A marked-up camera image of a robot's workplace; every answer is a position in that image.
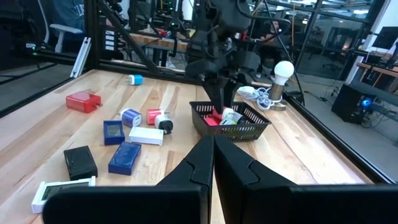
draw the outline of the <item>black container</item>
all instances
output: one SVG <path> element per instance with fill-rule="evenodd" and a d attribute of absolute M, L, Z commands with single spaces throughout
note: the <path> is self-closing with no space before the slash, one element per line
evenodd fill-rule
<path fill-rule="evenodd" d="M 201 136 L 223 134 L 232 142 L 257 140 L 271 122 L 245 102 L 234 102 L 232 109 L 246 120 L 244 124 L 210 126 L 203 118 L 210 117 L 214 106 L 211 102 L 189 102 L 192 122 Z"/>

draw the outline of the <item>chair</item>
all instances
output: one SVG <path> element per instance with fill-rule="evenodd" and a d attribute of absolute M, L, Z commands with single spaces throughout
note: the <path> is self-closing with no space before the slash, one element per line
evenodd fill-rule
<path fill-rule="evenodd" d="M 49 15 L 51 15 L 51 6 L 53 6 L 53 0 L 37 0 L 39 7 L 40 7 L 40 11 L 42 14 L 42 17 L 44 19 L 44 25 L 45 25 L 45 37 L 44 37 L 44 43 L 48 44 L 49 42 L 49 38 L 50 38 L 50 31 L 49 31 L 49 27 L 55 29 L 59 35 L 58 35 L 58 40 L 57 40 L 57 44 L 55 46 L 55 52 L 56 53 L 61 53 L 62 52 L 62 45 L 63 45 L 63 39 L 65 36 L 66 32 L 72 33 L 72 34 L 82 34 L 83 31 L 80 29 L 76 29 L 73 27 L 68 27 L 68 26 L 64 26 L 61 24 L 52 24 L 52 20 L 51 17 Z"/>

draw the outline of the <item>blue light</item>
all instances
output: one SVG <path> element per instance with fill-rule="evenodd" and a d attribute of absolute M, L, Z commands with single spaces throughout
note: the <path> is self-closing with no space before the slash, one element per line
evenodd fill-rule
<path fill-rule="evenodd" d="M 370 100 L 370 99 L 364 99 L 363 101 L 362 101 L 362 106 L 364 106 L 364 107 L 368 107 L 368 106 L 370 106 L 372 104 L 372 100 Z"/>

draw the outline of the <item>white box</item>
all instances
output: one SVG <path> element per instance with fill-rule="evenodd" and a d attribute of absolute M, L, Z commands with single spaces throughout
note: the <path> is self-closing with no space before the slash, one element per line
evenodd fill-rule
<path fill-rule="evenodd" d="M 164 131 L 155 128 L 133 127 L 129 137 L 131 142 L 163 145 Z"/>
<path fill-rule="evenodd" d="M 64 186 L 64 188 L 62 188 L 63 185 L 77 185 L 77 186 L 95 186 L 95 176 L 92 176 L 91 178 L 86 178 L 86 179 L 80 179 L 80 180 L 73 180 L 73 181 L 64 181 L 64 182 L 51 182 L 51 183 L 46 183 L 46 182 L 41 182 L 39 189 L 37 189 L 35 197 L 33 198 L 32 201 L 32 212 L 33 214 L 38 214 L 38 213 L 42 213 L 43 208 L 44 208 L 44 204 L 47 201 L 48 197 L 44 198 L 44 194 L 49 194 L 51 196 L 50 192 L 47 192 L 47 190 L 50 190 L 51 187 L 56 187 L 58 188 L 58 190 L 61 189 L 66 189 L 69 187 L 73 187 L 73 186 Z"/>

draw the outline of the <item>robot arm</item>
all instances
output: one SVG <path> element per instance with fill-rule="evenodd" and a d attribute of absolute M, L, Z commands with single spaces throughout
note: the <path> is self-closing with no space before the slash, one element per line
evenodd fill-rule
<path fill-rule="evenodd" d="M 202 80 L 216 111 L 222 113 L 224 106 L 232 107 L 236 90 L 247 84 L 245 73 L 256 69 L 260 58 L 254 52 L 231 49 L 223 52 L 220 47 L 220 43 L 228 46 L 228 40 L 250 26 L 251 20 L 239 11 L 250 13 L 246 1 L 213 0 L 208 1 L 204 9 L 206 25 L 200 27 L 202 30 L 197 30 L 197 33 L 204 35 L 196 41 L 201 42 L 201 49 L 206 55 L 205 58 L 189 63 L 185 73 L 188 77 L 199 77 Z"/>

